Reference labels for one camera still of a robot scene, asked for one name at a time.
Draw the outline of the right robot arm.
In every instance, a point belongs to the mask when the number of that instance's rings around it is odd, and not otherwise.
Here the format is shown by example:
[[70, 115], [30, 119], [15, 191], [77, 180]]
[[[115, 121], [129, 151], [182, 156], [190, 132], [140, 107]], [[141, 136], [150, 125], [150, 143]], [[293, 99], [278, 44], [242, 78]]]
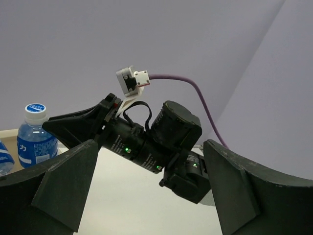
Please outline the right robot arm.
[[67, 148], [94, 140], [130, 162], [162, 173], [161, 187], [195, 204], [215, 206], [204, 155], [193, 151], [202, 134], [200, 120], [182, 105], [165, 101], [156, 118], [145, 124], [118, 113], [122, 100], [109, 94], [97, 105], [49, 118], [44, 130]]

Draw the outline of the blue label bottle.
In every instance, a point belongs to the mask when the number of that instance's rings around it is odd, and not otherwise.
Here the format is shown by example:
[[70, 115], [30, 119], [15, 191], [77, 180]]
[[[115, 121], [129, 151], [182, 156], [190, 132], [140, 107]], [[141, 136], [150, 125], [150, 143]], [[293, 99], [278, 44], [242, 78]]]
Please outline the blue label bottle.
[[0, 176], [9, 174], [12, 171], [14, 164], [15, 161], [8, 149], [3, 142], [0, 142]]
[[58, 140], [43, 129], [48, 120], [46, 106], [30, 103], [24, 109], [24, 122], [17, 134], [17, 155], [23, 168], [28, 168], [58, 154]]

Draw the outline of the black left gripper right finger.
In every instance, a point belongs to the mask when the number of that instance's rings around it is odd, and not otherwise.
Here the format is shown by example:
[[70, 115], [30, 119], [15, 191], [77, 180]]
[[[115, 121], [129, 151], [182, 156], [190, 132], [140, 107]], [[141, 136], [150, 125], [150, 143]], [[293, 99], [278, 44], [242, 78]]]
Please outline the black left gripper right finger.
[[203, 144], [224, 235], [311, 235], [313, 182], [266, 167], [221, 144]]

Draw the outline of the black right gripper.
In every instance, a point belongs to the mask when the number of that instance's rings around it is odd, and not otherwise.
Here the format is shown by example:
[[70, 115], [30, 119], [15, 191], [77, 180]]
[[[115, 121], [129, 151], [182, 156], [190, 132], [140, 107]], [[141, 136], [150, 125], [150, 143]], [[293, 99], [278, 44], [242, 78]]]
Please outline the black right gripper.
[[43, 123], [43, 129], [68, 149], [87, 140], [95, 140], [98, 147], [102, 147], [108, 136], [105, 127], [117, 113], [121, 102], [120, 98], [110, 93], [91, 108], [49, 118]]

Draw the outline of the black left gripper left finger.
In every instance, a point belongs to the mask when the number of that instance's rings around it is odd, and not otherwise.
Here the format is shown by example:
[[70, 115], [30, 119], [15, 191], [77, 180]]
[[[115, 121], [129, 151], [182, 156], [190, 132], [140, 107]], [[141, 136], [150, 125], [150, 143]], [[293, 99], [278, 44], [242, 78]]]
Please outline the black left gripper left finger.
[[79, 230], [98, 157], [86, 141], [50, 160], [2, 176], [2, 235], [72, 235]]

